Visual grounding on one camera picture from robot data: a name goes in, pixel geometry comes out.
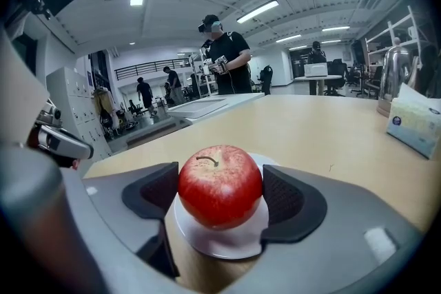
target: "stainless steel kettle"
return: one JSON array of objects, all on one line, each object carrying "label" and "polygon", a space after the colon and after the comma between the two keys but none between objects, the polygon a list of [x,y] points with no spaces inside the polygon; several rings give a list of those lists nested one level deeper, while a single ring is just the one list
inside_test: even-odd
[{"label": "stainless steel kettle", "polygon": [[384,58],[378,97],[377,112],[384,116],[389,116],[392,100],[398,97],[401,84],[408,83],[411,77],[412,62],[409,51],[400,46],[398,39],[395,39],[394,44]]}]

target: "metal railing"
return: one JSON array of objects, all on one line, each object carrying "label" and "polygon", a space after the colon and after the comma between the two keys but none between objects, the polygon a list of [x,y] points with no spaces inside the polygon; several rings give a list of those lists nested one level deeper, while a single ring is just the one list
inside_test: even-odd
[{"label": "metal railing", "polygon": [[190,67],[191,65],[188,59],[153,61],[151,63],[132,65],[117,69],[115,70],[116,79],[119,81],[128,77],[142,76],[144,74],[149,74],[150,72],[163,71],[166,66],[170,69],[180,69],[182,67]]}]

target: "tissue box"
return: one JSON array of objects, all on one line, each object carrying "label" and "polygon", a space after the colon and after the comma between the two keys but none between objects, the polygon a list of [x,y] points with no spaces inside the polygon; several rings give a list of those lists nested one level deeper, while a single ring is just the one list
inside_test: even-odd
[{"label": "tissue box", "polygon": [[414,148],[423,156],[439,156],[441,113],[438,108],[405,98],[392,101],[387,133]]}]

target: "apple stem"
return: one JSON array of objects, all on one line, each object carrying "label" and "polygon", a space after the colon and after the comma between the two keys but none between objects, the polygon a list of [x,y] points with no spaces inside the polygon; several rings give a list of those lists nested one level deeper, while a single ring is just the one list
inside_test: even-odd
[{"label": "apple stem", "polygon": [[213,158],[208,157],[208,156],[196,157],[196,159],[209,159],[214,163],[215,167],[217,167],[219,165],[219,162],[217,162],[216,160],[214,160]]}]

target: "white cabinet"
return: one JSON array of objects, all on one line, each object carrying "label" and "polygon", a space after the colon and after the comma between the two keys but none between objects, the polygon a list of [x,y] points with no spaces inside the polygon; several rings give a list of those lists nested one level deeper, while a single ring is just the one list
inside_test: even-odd
[{"label": "white cabinet", "polygon": [[[62,67],[46,77],[46,85],[50,98],[61,110],[63,127],[93,146],[92,161],[110,157],[112,151],[104,138],[103,128],[89,96],[86,77]],[[92,161],[81,161],[79,172],[84,175]]]}]

